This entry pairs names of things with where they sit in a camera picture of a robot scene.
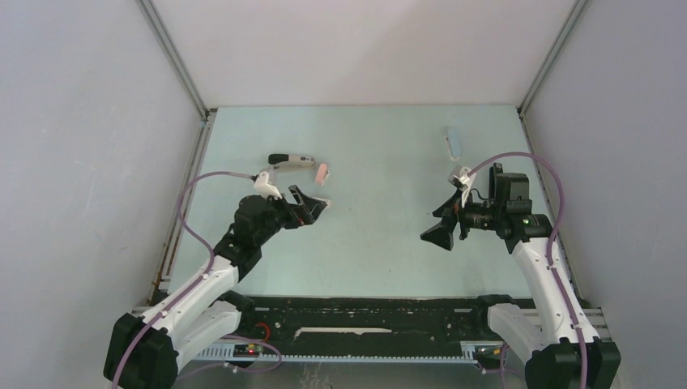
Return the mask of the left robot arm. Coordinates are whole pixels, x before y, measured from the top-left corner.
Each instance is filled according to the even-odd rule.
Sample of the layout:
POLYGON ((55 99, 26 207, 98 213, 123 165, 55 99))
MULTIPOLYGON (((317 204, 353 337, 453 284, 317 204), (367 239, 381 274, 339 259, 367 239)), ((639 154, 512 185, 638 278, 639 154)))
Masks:
POLYGON ((256 327, 255 303, 235 287, 279 231, 314 224, 331 202, 290 186, 295 199, 244 197, 211 257, 178 290, 141 315, 114 324, 104 377, 114 388, 170 388, 197 354, 223 336, 247 337, 256 327))

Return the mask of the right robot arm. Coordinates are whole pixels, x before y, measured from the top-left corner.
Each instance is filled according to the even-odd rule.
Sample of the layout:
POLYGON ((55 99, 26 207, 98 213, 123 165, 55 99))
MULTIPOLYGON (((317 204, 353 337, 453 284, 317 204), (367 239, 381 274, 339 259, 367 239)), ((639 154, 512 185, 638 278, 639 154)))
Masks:
POLYGON ((496 303, 471 317, 474 333, 483 339, 499 335, 524 364, 529 388, 610 388, 621 354, 615 343, 601 339, 565 278, 560 251, 544 214, 531 211, 528 190, 496 193, 489 201, 473 200, 466 184, 433 216, 439 223, 421 240, 445 250, 454 244, 454 229, 464 240, 472 229, 494 231, 506 244, 523 273, 540 324, 535 326, 514 303, 496 303))

